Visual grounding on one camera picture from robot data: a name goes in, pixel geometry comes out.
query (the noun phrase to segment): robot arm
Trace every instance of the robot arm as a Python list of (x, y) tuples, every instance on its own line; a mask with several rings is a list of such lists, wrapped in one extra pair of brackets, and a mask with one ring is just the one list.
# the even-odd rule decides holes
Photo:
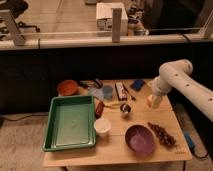
[(159, 76), (153, 80), (153, 94), (148, 104), (157, 108), (162, 96), (174, 87), (190, 100), (206, 117), (213, 121), (213, 92), (189, 77), (193, 67), (188, 60), (167, 62), (160, 66)]

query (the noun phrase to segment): plastic tray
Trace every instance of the plastic tray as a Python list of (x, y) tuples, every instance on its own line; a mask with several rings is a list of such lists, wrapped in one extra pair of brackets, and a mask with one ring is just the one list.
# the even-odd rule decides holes
[(92, 96), (53, 98), (43, 150), (61, 151), (95, 145), (94, 114)]

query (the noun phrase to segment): floor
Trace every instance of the floor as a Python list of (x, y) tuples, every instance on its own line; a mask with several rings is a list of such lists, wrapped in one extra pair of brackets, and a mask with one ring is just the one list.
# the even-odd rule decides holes
[[(182, 130), (189, 132), (196, 144), (196, 153), (204, 155), (206, 150), (193, 127), (187, 113), (181, 104), (175, 105), (177, 118)], [(19, 118), (19, 115), (5, 115), (8, 118)], [(44, 152), (42, 151), (44, 129), (47, 123), (47, 113), (33, 113), (32, 116), (23, 120), (11, 122), (4, 121), (0, 128), (0, 171), (58, 171), (59, 168), (44, 168), (42, 166)], [(168, 163), (152, 164), (129, 164), (129, 165), (106, 165), (88, 167), (69, 167), (70, 171), (213, 171), (213, 162), (208, 157), (204, 161), (192, 160)]]
[[(37, 25), (41, 38), (97, 36), (96, 5), (85, 5), (85, 0), (25, 0), (29, 8), (16, 20)], [(102, 0), (101, 2), (123, 2), (128, 0)], [(26, 36), (33, 36), (34, 29), (22, 29)]]

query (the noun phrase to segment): tabletop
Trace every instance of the tabletop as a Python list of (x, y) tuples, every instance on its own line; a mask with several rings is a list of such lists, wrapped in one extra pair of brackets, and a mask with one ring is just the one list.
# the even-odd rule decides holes
[[(107, 138), (97, 136), (96, 145), (91, 148), (45, 152), (44, 167), (168, 162), (190, 160), (192, 158), (168, 97), (163, 97), (159, 108), (151, 109), (147, 105), (147, 97), (151, 94), (150, 80), (144, 79), (145, 84), (138, 92), (130, 88), (130, 84), (134, 81), (131, 79), (104, 80), (103, 83), (114, 88), (115, 82), (119, 81), (122, 81), (137, 99), (136, 101), (132, 101), (130, 98), (127, 100), (132, 108), (130, 117), (128, 119), (122, 118), (119, 106), (115, 109), (104, 108), (102, 117), (109, 119), (112, 127)], [(79, 88), (79, 94), (86, 93), (86, 90)], [(117, 101), (115, 89), (111, 101)], [(176, 145), (172, 148), (166, 148), (151, 131), (154, 136), (154, 152), (149, 156), (142, 157), (131, 151), (125, 143), (125, 132), (129, 127), (136, 124), (149, 129), (148, 122), (164, 127), (170, 135), (174, 136)]]

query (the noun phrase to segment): small bowl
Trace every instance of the small bowl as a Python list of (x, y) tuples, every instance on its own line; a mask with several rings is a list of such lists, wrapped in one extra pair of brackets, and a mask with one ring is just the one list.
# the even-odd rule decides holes
[(71, 96), (77, 94), (78, 83), (74, 80), (65, 80), (58, 84), (57, 92), (60, 96)]
[(142, 125), (133, 125), (126, 131), (127, 146), (137, 155), (148, 156), (154, 149), (154, 138), (151, 131)]
[(121, 111), (121, 116), (123, 118), (126, 118), (129, 116), (129, 114), (131, 112), (131, 107), (128, 104), (122, 104), (120, 106), (120, 111)]

